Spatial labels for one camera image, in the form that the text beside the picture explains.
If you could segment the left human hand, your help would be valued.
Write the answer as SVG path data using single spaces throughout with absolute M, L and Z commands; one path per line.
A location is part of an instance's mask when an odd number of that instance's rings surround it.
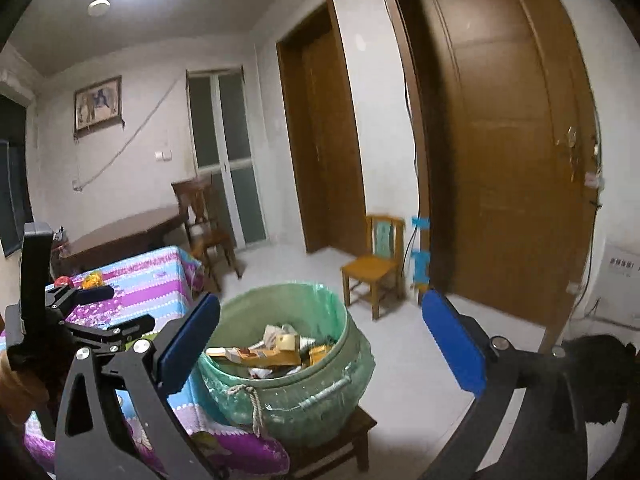
M 46 386 L 28 370 L 12 370 L 5 351 L 1 352 L 0 376 L 1 411 L 12 425 L 22 426 L 36 408 L 49 401 Z

